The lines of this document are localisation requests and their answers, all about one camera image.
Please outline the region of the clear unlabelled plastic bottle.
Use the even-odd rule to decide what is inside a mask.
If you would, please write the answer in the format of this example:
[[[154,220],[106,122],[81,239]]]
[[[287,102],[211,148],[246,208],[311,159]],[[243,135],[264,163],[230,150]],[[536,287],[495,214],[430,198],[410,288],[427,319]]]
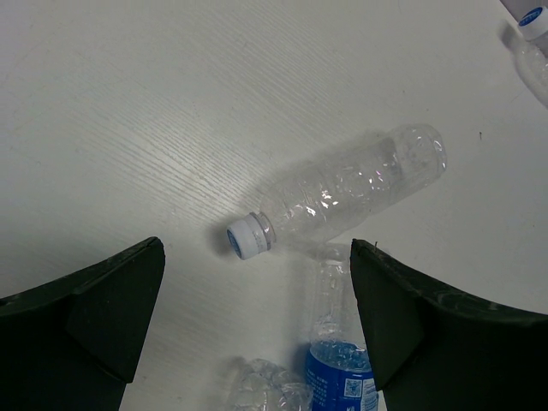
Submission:
[[[313,247],[428,187],[446,167],[431,125],[354,140],[268,186],[259,209],[228,226],[229,243],[242,260],[277,247]]]

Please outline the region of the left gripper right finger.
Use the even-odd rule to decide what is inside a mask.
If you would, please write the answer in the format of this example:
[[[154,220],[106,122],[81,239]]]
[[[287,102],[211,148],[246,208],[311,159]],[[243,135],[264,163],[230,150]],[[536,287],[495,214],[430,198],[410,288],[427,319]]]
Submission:
[[[457,289],[353,240],[350,269],[389,410],[544,410],[547,317]]]

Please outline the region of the clear bottle light blue label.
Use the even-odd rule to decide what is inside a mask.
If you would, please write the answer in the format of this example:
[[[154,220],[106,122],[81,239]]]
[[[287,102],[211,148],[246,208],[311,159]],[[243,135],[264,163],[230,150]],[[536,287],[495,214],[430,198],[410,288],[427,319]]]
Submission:
[[[269,360],[244,362],[230,385],[225,410],[312,409],[313,389],[303,377]]]

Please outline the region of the clear bottle with clear label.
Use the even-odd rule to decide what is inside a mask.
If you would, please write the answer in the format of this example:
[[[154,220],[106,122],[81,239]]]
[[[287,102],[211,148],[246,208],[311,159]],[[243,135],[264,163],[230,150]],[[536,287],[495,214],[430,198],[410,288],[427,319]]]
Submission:
[[[530,8],[515,27],[504,22],[498,37],[523,84],[547,108],[547,6]]]

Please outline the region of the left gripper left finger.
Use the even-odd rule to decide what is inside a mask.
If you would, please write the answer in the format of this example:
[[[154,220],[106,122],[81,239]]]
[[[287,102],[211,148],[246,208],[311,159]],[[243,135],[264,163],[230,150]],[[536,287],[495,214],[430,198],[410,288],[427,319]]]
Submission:
[[[164,275],[150,237],[1,300],[3,410],[117,410],[134,381]]]

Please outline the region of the clear bottle dark blue label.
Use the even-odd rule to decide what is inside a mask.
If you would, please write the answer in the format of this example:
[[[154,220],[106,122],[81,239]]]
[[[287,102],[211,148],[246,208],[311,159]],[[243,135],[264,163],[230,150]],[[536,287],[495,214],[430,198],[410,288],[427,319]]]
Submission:
[[[377,391],[350,272],[350,246],[311,252],[314,295],[305,362],[312,410],[377,410]]]

